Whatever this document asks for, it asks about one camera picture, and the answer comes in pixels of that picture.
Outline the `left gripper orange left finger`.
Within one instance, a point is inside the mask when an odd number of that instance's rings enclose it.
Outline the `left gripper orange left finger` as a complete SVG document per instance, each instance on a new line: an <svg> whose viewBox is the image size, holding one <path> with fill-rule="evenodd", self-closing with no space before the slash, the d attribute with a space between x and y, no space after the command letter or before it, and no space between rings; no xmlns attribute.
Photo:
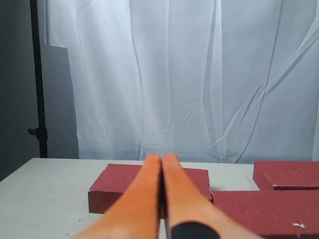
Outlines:
<svg viewBox="0 0 319 239"><path fill-rule="evenodd" d="M146 157L119 200L75 239L157 239L160 227L161 158Z"/></svg>

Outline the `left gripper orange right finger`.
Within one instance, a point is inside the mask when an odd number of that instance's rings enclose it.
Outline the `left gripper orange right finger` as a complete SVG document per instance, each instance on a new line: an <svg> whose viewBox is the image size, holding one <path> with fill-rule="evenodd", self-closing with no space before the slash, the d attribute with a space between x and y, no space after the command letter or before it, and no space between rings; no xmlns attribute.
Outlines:
<svg viewBox="0 0 319 239"><path fill-rule="evenodd" d="M177 155L162 158L170 239L259 239L207 200L182 168Z"/></svg>

